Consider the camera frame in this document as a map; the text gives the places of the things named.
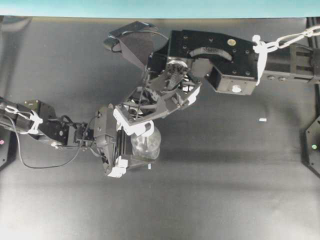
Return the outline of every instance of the black metal bracket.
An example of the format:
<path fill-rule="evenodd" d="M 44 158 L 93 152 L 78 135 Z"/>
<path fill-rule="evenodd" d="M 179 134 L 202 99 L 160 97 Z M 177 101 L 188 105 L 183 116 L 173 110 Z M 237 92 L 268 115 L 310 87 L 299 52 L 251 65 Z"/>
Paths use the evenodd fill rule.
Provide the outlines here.
<path fill-rule="evenodd" d="M 306 149 L 308 154 L 307 166 L 320 173 L 320 116 L 305 131 Z"/>
<path fill-rule="evenodd" d="M 8 162 L 11 131 L 0 128 L 0 168 Z"/>

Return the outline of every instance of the small white object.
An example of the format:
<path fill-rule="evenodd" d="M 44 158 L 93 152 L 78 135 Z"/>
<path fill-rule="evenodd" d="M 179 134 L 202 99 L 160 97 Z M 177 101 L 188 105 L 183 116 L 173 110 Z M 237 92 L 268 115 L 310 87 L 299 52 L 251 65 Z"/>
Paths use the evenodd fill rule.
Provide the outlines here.
<path fill-rule="evenodd" d="M 196 100 L 197 100 L 197 96 L 200 92 L 200 86 L 194 90 L 193 93 L 191 93 L 191 95 L 188 97 L 188 106 L 190 106 L 191 104 L 193 104 Z"/>
<path fill-rule="evenodd" d="M 235 94 L 238 94 L 242 91 L 241 86 L 240 85 L 233 85 L 231 91 Z"/>
<path fill-rule="evenodd" d="M 51 146 L 54 147 L 55 149 L 59 149 L 58 147 L 58 143 L 56 141 L 54 141 L 53 143 L 51 143 Z"/>

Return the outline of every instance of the black cable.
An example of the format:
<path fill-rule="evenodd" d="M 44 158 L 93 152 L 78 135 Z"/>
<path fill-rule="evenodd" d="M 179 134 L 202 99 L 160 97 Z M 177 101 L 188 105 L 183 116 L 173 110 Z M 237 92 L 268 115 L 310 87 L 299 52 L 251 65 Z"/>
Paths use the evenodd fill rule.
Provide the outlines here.
<path fill-rule="evenodd" d="M 87 124 L 87 126 L 86 126 L 86 128 L 85 128 L 85 130 L 84 130 L 84 132 L 83 132 L 82 139 L 81 139 L 81 141 L 80 141 L 79 147 L 78 147 L 78 149 L 76 150 L 73 158 L 71 158 L 70 160 L 68 160 L 67 162 L 65 162 L 65 163 L 63 163 L 63 164 L 53 165 L 53 166 L 30 166 L 30 165 L 26 164 L 25 161 L 24 161 L 24 159 L 23 159 L 23 157 L 22 157 L 20 137 L 19 137 L 19 133 L 18 133 L 17 128 L 16 128 L 16 124 L 15 124 L 14 120 L 13 120 L 11 117 L 6 116 L 6 115 L 4 115 L 4 117 L 6 117 L 7 119 L 9 119 L 9 121 L 10 121 L 11 124 L 12 124 L 12 128 L 13 128 L 14 133 L 15 133 L 15 135 L 16 135 L 16 140 L 17 140 L 17 144 L 18 144 L 18 154 L 19 154 L 21 163 L 22 163 L 25 167 L 30 168 L 30 169 L 51 169 L 51 168 L 58 168 L 58 167 L 65 166 L 65 165 L 71 163 L 73 160 L 75 160 L 75 159 L 77 158 L 77 156 L 78 156 L 78 154 L 79 154 L 79 152 L 80 152 L 80 149 L 82 148 L 82 147 L 81 147 L 81 146 L 82 146 L 82 143 L 83 143 L 83 141 L 84 141 L 84 139 L 85 139 L 85 133 L 88 131 L 89 125 L 91 124 L 91 122 L 92 122 L 97 116 L 94 116 L 93 118 L 91 118 L 90 121 L 89 121 L 89 123 Z"/>

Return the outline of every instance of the white cable tie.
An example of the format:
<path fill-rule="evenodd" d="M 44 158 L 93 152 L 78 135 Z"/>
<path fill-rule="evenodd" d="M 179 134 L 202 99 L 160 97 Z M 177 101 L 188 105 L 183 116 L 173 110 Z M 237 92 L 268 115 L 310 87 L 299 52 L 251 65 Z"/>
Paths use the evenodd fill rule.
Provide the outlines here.
<path fill-rule="evenodd" d="M 44 121 L 42 118 L 40 118 L 38 116 L 38 114 L 35 111 L 31 110 L 31 112 L 32 112 L 32 114 L 30 115 L 30 120 L 33 121 L 33 124 L 27 133 L 28 134 L 38 134 L 39 133 L 38 127 Z"/>
<path fill-rule="evenodd" d="M 260 35 L 254 35 L 252 41 L 256 43 L 256 46 L 253 46 L 254 52 L 259 54 L 257 62 L 258 76 L 256 82 L 256 86 L 258 86 L 267 64 L 268 53 L 277 50 L 279 48 L 279 43 L 277 41 L 265 43 L 264 41 L 261 41 Z"/>

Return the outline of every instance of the teal wall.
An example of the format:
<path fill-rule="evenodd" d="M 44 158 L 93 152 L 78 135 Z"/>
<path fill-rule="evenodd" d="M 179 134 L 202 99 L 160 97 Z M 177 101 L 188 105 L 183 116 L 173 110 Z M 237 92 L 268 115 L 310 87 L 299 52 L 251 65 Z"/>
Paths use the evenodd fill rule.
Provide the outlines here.
<path fill-rule="evenodd" d="M 320 16 L 320 0 L 0 0 L 0 15 L 84 18 Z"/>

